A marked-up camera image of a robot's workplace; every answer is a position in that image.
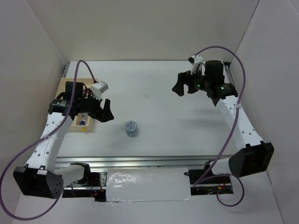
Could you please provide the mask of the blue cap glue bottle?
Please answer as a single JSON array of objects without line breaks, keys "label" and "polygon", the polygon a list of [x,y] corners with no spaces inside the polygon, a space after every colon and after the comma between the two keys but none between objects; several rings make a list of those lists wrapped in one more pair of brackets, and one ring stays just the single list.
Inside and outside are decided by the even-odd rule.
[{"label": "blue cap glue bottle", "polygon": [[80,117],[80,125],[85,126],[87,121],[87,113],[82,113]]}]

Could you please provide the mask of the blue white tape roll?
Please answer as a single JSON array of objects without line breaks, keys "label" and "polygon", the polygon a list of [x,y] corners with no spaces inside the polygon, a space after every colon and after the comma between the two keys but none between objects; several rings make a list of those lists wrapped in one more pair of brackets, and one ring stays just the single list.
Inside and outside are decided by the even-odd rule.
[{"label": "blue white tape roll", "polygon": [[129,120],[125,123],[125,131],[129,137],[135,137],[138,134],[137,123],[133,120]]}]

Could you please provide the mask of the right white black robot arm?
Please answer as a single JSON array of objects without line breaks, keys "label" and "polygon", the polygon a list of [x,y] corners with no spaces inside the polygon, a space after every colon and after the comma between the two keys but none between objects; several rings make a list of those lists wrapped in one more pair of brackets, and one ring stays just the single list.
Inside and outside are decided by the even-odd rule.
[{"label": "right white black robot arm", "polygon": [[184,87],[188,93],[203,91],[219,109],[230,127],[228,139],[234,139],[237,152],[230,158],[205,164],[205,171],[199,178],[209,183],[216,182],[221,174],[240,178],[267,170],[274,153],[274,146],[265,142],[256,132],[240,103],[240,94],[232,83],[225,81],[224,64],[221,61],[204,61],[201,57],[190,57],[192,69],[180,72],[172,91],[180,97]]}]

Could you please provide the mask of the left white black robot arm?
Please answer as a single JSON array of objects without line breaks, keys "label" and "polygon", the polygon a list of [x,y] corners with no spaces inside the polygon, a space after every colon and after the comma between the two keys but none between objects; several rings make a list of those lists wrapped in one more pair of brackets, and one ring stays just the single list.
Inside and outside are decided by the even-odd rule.
[{"label": "left white black robot arm", "polygon": [[56,159],[65,135],[74,119],[86,113],[99,122],[114,119],[110,100],[101,107],[101,94],[108,89],[105,82],[95,82],[87,88],[84,83],[67,81],[65,89],[48,109],[46,127],[41,141],[23,167],[16,167],[13,177],[21,192],[26,196],[57,199],[63,188],[73,182],[87,186],[92,182],[90,166],[75,162],[66,168],[55,169]]}]

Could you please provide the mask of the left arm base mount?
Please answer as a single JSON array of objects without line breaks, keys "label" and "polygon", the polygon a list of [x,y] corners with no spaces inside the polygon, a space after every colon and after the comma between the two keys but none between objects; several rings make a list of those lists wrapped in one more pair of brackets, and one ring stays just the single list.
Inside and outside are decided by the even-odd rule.
[{"label": "left arm base mount", "polygon": [[71,163],[84,168],[83,178],[68,185],[62,198],[92,198],[96,202],[106,202],[107,172],[92,172],[87,163]]}]

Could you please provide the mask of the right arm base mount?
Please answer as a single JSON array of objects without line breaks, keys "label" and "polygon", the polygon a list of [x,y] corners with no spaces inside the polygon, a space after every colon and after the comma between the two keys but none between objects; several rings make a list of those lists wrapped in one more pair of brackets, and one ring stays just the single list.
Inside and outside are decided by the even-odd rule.
[{"label": "right arm base mount", "polygon": [[192,196],[200,195],[216,195],[217,191],[223,189],[220,194],[233,194],[233,189],[231,187],[231,180],[228,176],[216,177],[203,181],[196,185],[193,184],[204,174],[204,172],[209,168],[210,164],[207,161],[203,168],[201,169],[189,169],[187,172],[184,172],[184,175],[189,177],[190,189]]}]

